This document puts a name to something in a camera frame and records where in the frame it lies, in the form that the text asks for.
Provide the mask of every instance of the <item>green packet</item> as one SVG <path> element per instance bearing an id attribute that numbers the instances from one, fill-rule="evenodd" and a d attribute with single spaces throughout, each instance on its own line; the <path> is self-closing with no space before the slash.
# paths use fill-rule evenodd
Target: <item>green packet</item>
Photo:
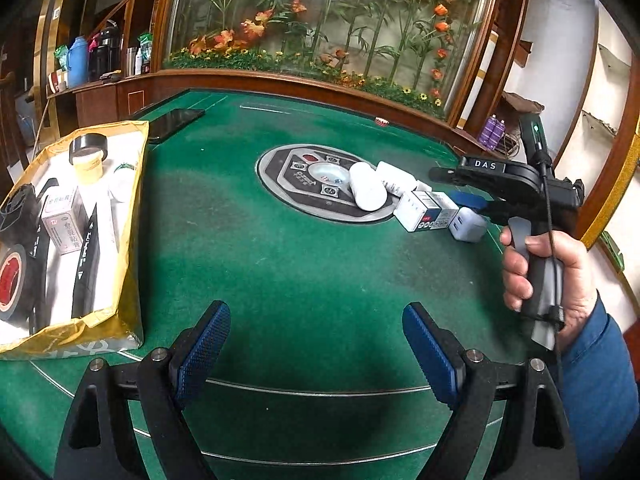
<path id="1" fill-rule="evenodd" d="M 60 68 L 66 72 L 66 53 L 69 52 L 69 49 L 66 45 L 60 45 L 56 50 L 53 51 L 53 57 L 58 60 L 60 63 Z"/>

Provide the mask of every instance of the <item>green felt tabletop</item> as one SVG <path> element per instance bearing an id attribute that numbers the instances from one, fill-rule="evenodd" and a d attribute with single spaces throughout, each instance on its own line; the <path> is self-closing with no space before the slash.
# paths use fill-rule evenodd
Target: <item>green felt tabletop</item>
<path id="1" fill-rule="evenodd" d="M 421 301 L 493 360 L 524 357 L 517 320 L 502 305 L 495 234 L 466 244 L 447 229 L 408 233 L 395 218 L 315 218 L 269 193 L 255 165 L 276 146 L 309 142 L 429 183 L 430 167 L 456 157 L 372 118 L 259 94 L 189 91 L 143 119 L 176 107 L 206 114 L 148 149 L 138 257 L 145 343 L 108 360 L 168 346 L 224 300 L 230 336 L 185 412 L 221 480 L 414 479 L 450 411 L 402 334 L 404 306 Z M 48 473 L 88 361 L 0 363 L 0 419 Z M 494 406 L 490 422 L 501 410 Z M 132 414 L 151 478 L 161 479 L 139 405 Z M 482 477 L 498 427 L 487 429 L 470 478 Z"/>

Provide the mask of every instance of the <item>gray handle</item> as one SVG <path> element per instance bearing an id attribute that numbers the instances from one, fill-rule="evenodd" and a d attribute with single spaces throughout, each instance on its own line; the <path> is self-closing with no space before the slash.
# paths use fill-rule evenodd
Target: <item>gray handle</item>
<path id="1" fill-rule="evenodd" d="M 549 307 L 556 303 L 554 298 L 554 261 L 552 258 L 540 258 L 530 254 L 524 243 L 524 238 L 531 234 L 531 222 L 527 219 L 514 217 L 509 219 L 512 243 L 516 251 L 529 261 L 527 279 L 533 287 L 533 295 L 522 302 L 520 310 L 523 316 L 523 330 L 527 337 L 536 343 L 552 350 L 556 343 L 554 327 L 545 321 L 533 320 L 531 317 L 544 316 Z M 543 234 L 546 229 L 541 226 L 537 234 Z M 556 259 L 556 275 L 558 277 L 558 301 L 562 301 L 562 273 L 564 265 Z"/>

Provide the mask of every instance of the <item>person's hand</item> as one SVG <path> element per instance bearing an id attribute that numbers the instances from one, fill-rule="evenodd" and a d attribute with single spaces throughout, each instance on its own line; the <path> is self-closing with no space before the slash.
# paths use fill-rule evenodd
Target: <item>person's hand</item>
<path id="1" fill-rule="evenodd" d="M 533 294 L 533 287 L 526 279 L 529 264 L 524 256 L 510 246 L 511 230 L 508 227 L 500 233 L 500 243 L 506 246 L 502 255 L 502 280 L 504 282 L 504 303 L 511 310 L 520 311 L 522 301 Z M 551 256 L 549 234 L 527 236 L 525 245 L 531 254 L 543 258 Z M 584 244 L 571 238 L 567 233 L 554 231 L 556 258 L 564 263 L 562 276 L 562 307 L 564 308 L 564 329 L 558 334 L 561 350 L 569 346 L 577 337 L 596 304 L 598 293 Z"/>

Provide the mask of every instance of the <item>small white box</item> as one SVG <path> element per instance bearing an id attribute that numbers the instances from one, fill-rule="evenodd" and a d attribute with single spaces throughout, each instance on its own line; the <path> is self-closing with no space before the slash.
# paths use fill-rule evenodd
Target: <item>small white box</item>
<path id="1" fill-rule="evenodd" d="M 461 242 L 479 242 L 486 230 L 487 222 L 484 217 L 468 207 L 461 207 L 449 224 L 449 231 Z"/>
<path id="2" fill-rule="evenodd" d="M 458 212 L 458 206 L 445 193 L 410 191 L 405 193 L 394 215 L 407 231 L 443 229 Z"/>
<path id="3" fill-rule="evenodd" d="M 88 218 L 78 188 L 51 189 L 42 209 L 42 221 L 60 254 L 79 251 Z"/>

